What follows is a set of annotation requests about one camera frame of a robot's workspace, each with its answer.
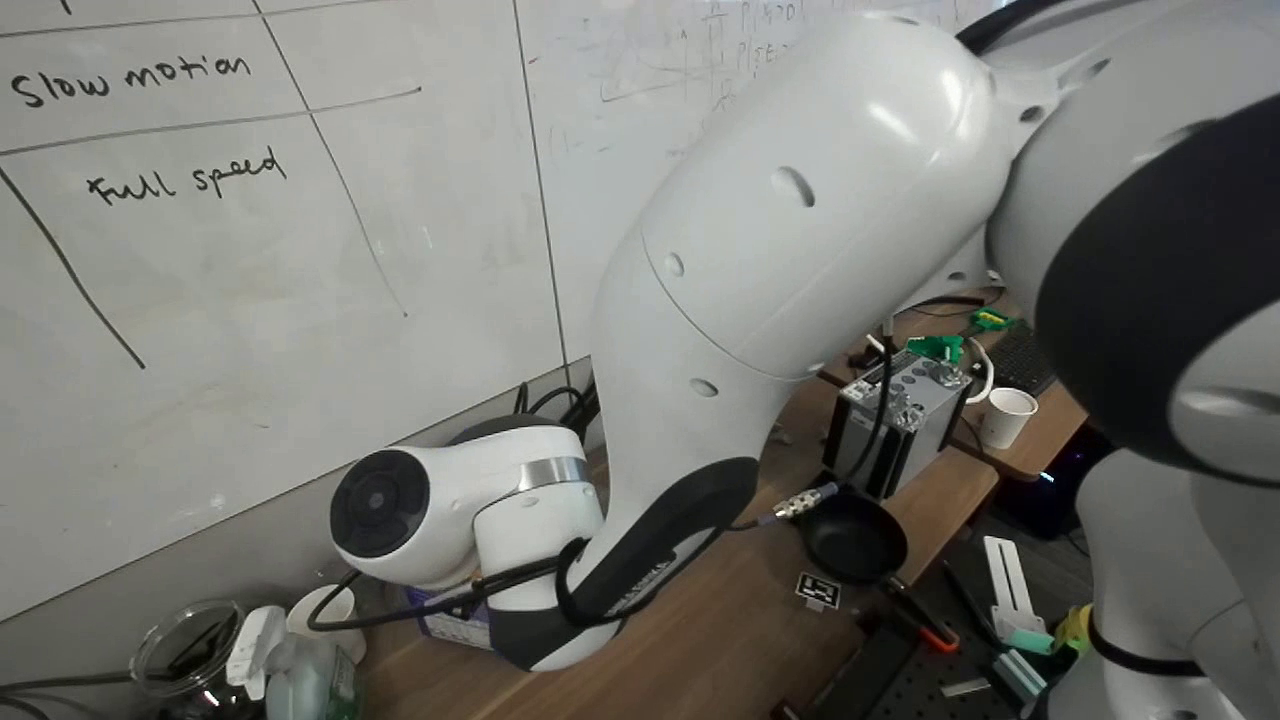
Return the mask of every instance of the wooden table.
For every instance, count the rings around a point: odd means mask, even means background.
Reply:
[[[748,514],[821,471],[835,390],[809,383],[776,423]],[[1002,457],[1044,466],[1082,412],[1044,390],[1044,412]],[[915,581],[995,487],[995,466],[947,448],[889,498]],[[792,529],[718,537],[601,656],[554,675],[525,675],[496,656],[425,638],[411,622],[371,630],[365,714],[371,720],[515,720],[515,714],[725,714],[764,720],[779,700],[804,703],[855,652],[850,610],[809,610],[792,586],[810,566]]]

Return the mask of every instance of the table surface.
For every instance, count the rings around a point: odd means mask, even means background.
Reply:
[[[821,438],[835,386],[804,383],[764,450],[748,514],[804,487],[821,471]],[[1044,466],[1082,412],[1064,386],[1038,397],[1002,464]],[[915,581],[995,487],[995,466],[954,448],[902,482],[889,508],[912,550]],[[526,675],[496,656],[425,638],[411,622],[371,630],[365,709],[375,720],[419,714],[766,714],[804,703],[855,652],[849,610],[809,610],[792,586],[810,572],[792,529],[718,537],[640,610],[601,656],[554,675]]]

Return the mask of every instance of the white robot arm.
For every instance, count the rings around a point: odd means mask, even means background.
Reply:
[[[1280,572],[1261,572],[1255,546],[1280,512],[1264,533],[1236,522],[1244,508],[1280,505],[1274,29],[1273,3],[1196,0],[1075,62],[1002,72],[909,14],[830,21],[709,126],[601,288],[590,364],[613,464],[607,514],[569,471],[580,461],[572,434],[506,428],[419,457],[427,471],[407,474],[427,482],[427,505],[407,512],[397,541],[347,559],[430,586],[559,557],[554,576],[489,598],[489,642],[533,672],[590,656],[743,512],[764,434],[809,368],[879,323],[991,219],[991,259],[1036,306],[1036,330],[1075,399],[1141,464],[1196,474],[1175,482],[1196,497],[1167,498],[1188,508],[1178,520],[1191,529],[1135,514],[1147,533],[1196,537],[1199,581],[1227,582],[1191,591],[1204,607],[1178,610],[1175,627],[1111,627],[1107,617],[1144,598],[1114,581],[1144,572],[1130,563],[1147,557],[1126,550],[1101,576],[1103,642],[1160,668],[1199,642],[1204,656],[1230,656],[1219,647],[1261,636],[1264,668],[1274,668]],[[1204,638],[1230,605],[1244,607],[1236,636]],[[1182,681],[1172,683],[1130,686],[1175,694]],[[1207,683],[1196,709],[1227,710],[1244,703],[1236,694],[1280,709],[1239,672]]]

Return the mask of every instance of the whiteboard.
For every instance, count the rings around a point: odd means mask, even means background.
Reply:
[[[5,0],[0,617],[562,360],[506,0]]]
[[[569,354],[607,256],[682,147],[840,6],[938,29],[998,0],[519,0]]]

